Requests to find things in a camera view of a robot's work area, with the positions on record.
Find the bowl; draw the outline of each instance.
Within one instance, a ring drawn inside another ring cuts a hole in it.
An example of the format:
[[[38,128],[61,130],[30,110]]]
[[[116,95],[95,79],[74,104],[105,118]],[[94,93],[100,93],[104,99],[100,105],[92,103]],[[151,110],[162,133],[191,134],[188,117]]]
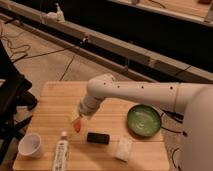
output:
[[[128,127],[136,134],[143,137],[155,135],[161,128],[161,117],[151,106],[133,106],[127,115]]]

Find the floor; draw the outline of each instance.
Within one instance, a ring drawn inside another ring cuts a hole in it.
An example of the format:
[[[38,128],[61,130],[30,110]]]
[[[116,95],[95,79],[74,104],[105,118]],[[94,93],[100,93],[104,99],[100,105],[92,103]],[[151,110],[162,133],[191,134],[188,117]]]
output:
[[[27,51],[28,56],[60,50],[63,48],[55,43],[43,39],[40,36],[36,36],[33,33],[29,33],[22,27],[17,27],[13,24],[2,24],[0,29],[3,29],[3,35],[7,37],[15,36],[15,38],[9,38],[13,43],[13,47],[21,46],[23,44],[30,45],[30,50]],[[11,55],[11,52],[7,47],[6,41],[3,40],[3,43],[8,53]],[[16,59],[20,57],[20,55],[22,54],[14,55],[12,59]],[[60,80],[60,78],[65,72],[68,63],[73,59],[74,55],[75,52],[72,52],[71,50],[66,50],[50,55],[23,59],[15,63],[15,65],[19,69],[19,71],[23,73],[26,78],[32,82],[33,87],[30,91],[39,99],[42,87],[45,82]],[[112,73],[118,80],[121,81],[131,81],[130,78],[120,75],[106,67],[103,67],[93,61],[84,58],[84,56],[79,56],[78,54],[75,55],[73,62],[71,63],[69,69],[67,70],[63,78],[63,81],[87,81],[90,78],[97,75],[101,75],[103,73]],[[19,117],[24,117],[24,115],[26,114],[28,115],[25,108],[19,108],[18,112]],[[181,129],[181,125],[177,124],[171,119],[168,119],[166,116],[163,117],[163,125],[165,127],[169,127],[172,130]],[[175,169],[172,164],[171,155],[174,149],[176,149],[179,145],[179,135],[164,130],[162,132],[165,139],[165,145],[168,151],[168,158],[171,162],[170,171],[174,171]],[[17,144],[18,142],[14,140],[3,164],[0,166],[1,171],[12,170],[12,159],[14,154],[17,152]]]

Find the white cup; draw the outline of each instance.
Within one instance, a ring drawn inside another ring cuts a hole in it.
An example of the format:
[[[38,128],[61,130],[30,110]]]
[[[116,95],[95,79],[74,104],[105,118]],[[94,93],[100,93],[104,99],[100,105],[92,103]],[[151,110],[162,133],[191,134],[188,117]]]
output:
[[[19,142],[18,152],[22,156],[40,158],[44,153],[40,135],[37,133],[26,134]]]

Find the wooden table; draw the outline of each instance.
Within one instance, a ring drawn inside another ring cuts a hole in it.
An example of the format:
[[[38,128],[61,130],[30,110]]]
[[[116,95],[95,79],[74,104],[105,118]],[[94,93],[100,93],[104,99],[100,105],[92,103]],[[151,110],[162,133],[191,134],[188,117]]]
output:
[[[82,119],[80,133],[69,123],[69,113],[84,96],[86,82],[48,82],[44,86],[28,132],[41,135],[45,148],[40,159],[29,159],[18,154],[14,171],[48,171],[52,168],[55,146],[62,131],[69,133],[69,162],[67,170],[144,170],[168,171],[169,162],[161,132],[150,139],[131,134],[126,127],[126,114],[135,103],[107,99],[91,120]],[[110,134],[109,145],[86,142],[89,131]],[[114,158],[121,137],[133,140],[128,163]]]

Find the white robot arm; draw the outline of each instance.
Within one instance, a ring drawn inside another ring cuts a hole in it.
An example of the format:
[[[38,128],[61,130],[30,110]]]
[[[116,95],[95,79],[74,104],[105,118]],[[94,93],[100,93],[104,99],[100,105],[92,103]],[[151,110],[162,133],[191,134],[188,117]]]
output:
[[[179,170],[213,170],[213,85],[117,82],[112,75],[105,74],[88,81],[79,112],[94,114],[107,97],[184,115]]]

